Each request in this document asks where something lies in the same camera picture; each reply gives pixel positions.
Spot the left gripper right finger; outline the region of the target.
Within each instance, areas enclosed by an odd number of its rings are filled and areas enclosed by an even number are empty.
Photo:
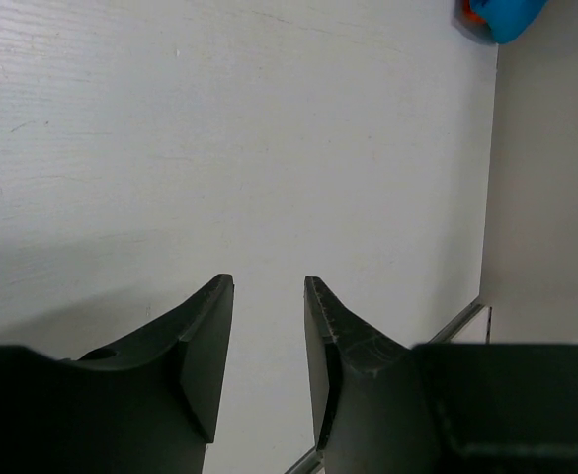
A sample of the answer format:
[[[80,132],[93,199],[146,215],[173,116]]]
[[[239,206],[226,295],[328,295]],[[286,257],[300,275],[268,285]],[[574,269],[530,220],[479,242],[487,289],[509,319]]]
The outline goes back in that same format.
[[[406,348],[304,282],[315,447],[329,473],[578,473],[578,345]]]

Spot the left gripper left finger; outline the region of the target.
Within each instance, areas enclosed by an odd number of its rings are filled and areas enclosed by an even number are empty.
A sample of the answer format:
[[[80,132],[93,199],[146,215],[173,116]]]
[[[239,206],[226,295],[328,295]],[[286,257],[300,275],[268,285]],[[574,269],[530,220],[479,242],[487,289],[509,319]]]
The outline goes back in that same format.
[[[0,473],[199,473],[214,441],[234,283],[78,359],[0,345]]]

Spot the blue t shirt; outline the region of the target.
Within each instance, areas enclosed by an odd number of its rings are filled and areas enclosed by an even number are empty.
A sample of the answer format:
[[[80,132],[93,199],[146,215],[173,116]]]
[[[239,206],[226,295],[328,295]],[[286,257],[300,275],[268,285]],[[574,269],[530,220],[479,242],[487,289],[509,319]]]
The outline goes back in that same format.
[[[498,44],[515,40],[537,18],[547,0],[478,0],[475,11],[482,16]]]

